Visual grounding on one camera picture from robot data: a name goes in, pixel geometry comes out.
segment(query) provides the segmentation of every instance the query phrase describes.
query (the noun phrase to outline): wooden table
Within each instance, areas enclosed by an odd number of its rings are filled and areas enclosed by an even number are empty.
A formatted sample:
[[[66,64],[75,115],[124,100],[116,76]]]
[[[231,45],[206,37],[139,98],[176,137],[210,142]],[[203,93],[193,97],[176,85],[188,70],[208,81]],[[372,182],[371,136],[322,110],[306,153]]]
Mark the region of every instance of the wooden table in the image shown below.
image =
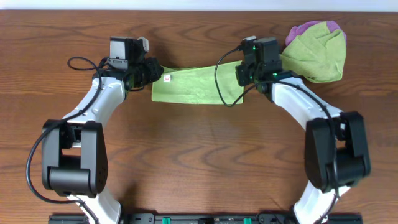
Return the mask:
[[[366,121],[372,174],[348,192],[336,212],[361,212],[365,223],[398,222],[398,15],[339,12],[0,12],[0,223],[46,223],[50,205],[25,180],[31,145],[47,119],[80,102],[92,72],[67,67],[80,55],[109,55],[109,36],[144,36],[168,67],[214,65],[243,37],[275,36],[292,26],[336,21],[348,36],[341,81],[307,85]],[[239,60],[233,54],[227,61]],[[129,212],[257,213],[286,210],[301,196],[304,132],[282,108],[253,91],[243,105],[154,103],[150,88],[130,94],[106,129],[108,186]],[[41,184],[41,150],[32,163]]]

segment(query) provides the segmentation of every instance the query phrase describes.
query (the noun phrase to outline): black cable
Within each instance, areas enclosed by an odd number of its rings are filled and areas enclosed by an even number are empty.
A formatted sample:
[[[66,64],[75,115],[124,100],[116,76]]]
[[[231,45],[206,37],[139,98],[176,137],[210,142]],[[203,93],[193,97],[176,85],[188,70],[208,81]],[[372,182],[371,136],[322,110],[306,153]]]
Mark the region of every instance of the black cable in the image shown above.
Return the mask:
[[[72,60],[75,59],[80,59],[80,60],[84,60],[88,63],[90,63],[93,68],[76,68],[70,65],[70,62]],[[103,67],[105,65],[106,58],[103,58],[101,60],[100,67]],[[67,201],[63,201],[63,200],[52,200],[49,198],[44,197],[43,195],[41,195],[33,186],[32,184],[32,180],[30,179],[30,164],[32,163],[32,158],[33,155],[37,149],[37,146],[40,144],[40,142],[55,128],[63,125],[64,123],[66,123],[68,120],[73,119],[73,118],[77,118],[78,116],[82,115],[86,110],[88,110],[88,108],[90,108],[90,106],[95,102],[95,100],[97,99],[97,97],[100,94],[100,91],[102,89],[102,78],[101,78],[101,72],[100,72],[100,68],[97,67],[91,60],[88,60],[87,58],[83,58],[83,57],[72,57],[68,60],[68,66],[74,70],[79,70],[79,71],[87,71],[87,70],[93,70],[95,69],[97,71],[98,74],[98,88],[94,94],[94,96],[92,97],[92,99],[88,102],[88,104],[82,109],[79,110],[79,112],[77,112],[77,114],[71,115],[67,118],[63,118],[61,119],[59,122],[53,124],[52,126],[50,126],[49,128],[47,128],[41,135],[40,137],[36,140],[36,142],[34,143],[34,145],[32,146],[32,149],[30,150],[27,162],[26,162],[26,180],[27,180],[27,185],[29,186],[30,190],[32,191],[32,193],[39,199],[41,199],[44,202],[47,203],[53,203],[53,204],[71,204],[71,203],[79,203],[81,207],[83,207],[87,213],[89,214],[89,216],[95,221],[95,223],[98,223],[98,219],[95,216],[95,214],[87,207],[87,205],[85,204],[84,201],[82,200],[67,200]]]
[[[246,93],[248,93],[250,90],[252,90],[253,88],[256,88],[257,86],[259,86],[260,84],[264,84],[264,83],[280,83],[283,85],[287,85],[287,86],[291,86],[295,89],[300,90],[301,92],[303,92],[304,94],[306,94],[308,97],[310,97],[317,105],[319,105],[319,107],[325,112],[326,117],[328,118],[328,122],[329,122],[329,127],[330,127],[330,136],[331,139],[335,139],[335,124],[333,121],[333,118],[331,117],[328,109],[326,108],[325,105],[323,105],[318,99],[316,99],[313,95],[311,95],[307,90],[304,90],[303,88],[301,88],[298,85],[294,85],[291,83],[287,83],[287,82],[283,82],[283,81],[278,81],[278,80],[266,80],[266,81],[261,81],[258,82],[252,86],[250,86],[247,90],[245,90],[232,104],[227,104],[225,102],[225,100],[223,99],[223,96],[220,92],[220,88],[218,86],[218,82],[217,82],[217,68],[218,65],[221,63],[221,61],[230,53],[233,53],[235,51],[239,51],[239,46],[236,47],[233,50],[230,50],[229,52],[227,52],[226,54],[224,54],[217,62],[216,67],[215,67],[215,71],[214,71],[214,78],[215,78],[215,83],[216,83],[216,87],[217,87],[217,91],[218,94],[220,96],[221,101],[223,102],[223,104],[227,107],[233,107]],[[329,207],[329,209],[315,222],[316,224],[321,223],[323,219],[325,219],[330,212],[333,210],[333,207],[335,206],[336,202],[338,201],[338,199],[340,198],[340,193],[338,190],[338,178],[337,178],[337,148],[336,148],[336,142],[332,141],[332,147],[333,147],[333,179],[334,179],[334,189],[335,189],[335,195],[333,198],[333,201]]]

